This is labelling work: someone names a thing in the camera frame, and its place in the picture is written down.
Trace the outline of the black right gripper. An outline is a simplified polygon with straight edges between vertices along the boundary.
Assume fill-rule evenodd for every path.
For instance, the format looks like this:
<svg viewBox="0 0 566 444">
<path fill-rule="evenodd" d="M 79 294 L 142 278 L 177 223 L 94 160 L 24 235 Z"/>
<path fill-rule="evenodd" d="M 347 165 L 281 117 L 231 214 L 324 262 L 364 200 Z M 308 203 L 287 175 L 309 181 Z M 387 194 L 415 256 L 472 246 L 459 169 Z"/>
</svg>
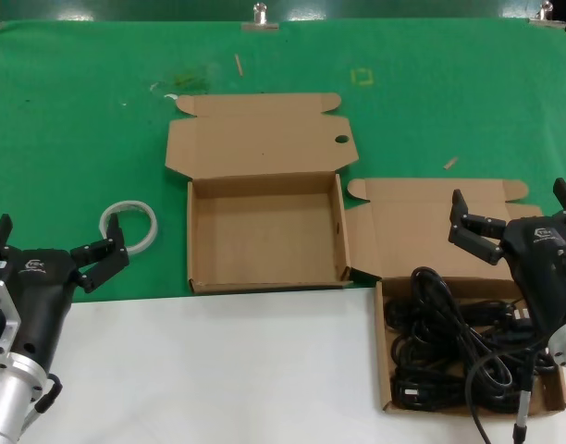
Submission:
<svg viewBox="0 0 566 444">
<path fill-rule="evenodd" d="M 469 213 L 459 189 L 452 194 L 449 242 L 496 265 L 504 254 L 535 327 L 551 336 L 566 317 L 566 181 L 557 178 L 553 193 L 561 210 L 552 216 L 501 219 Z"/>
</svg>

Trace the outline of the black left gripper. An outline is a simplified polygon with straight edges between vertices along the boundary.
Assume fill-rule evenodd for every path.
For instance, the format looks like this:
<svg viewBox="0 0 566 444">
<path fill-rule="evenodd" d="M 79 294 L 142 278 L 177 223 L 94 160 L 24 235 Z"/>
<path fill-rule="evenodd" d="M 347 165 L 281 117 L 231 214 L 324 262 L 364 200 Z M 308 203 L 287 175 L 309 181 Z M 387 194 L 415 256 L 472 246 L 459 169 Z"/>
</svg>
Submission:
<svg viewBox="0 0 566 444">
<path fill-rule="evenodd" d="M 10 350 L 48 371 L 54 360 L 73 293 L 91 293 L 129 265 L 117 215 L 109 218 L 108 238 L 70 251 L 9 247 L 13 223 L 0 217 L 0 281 L 19 316 Z"/>
</svg>

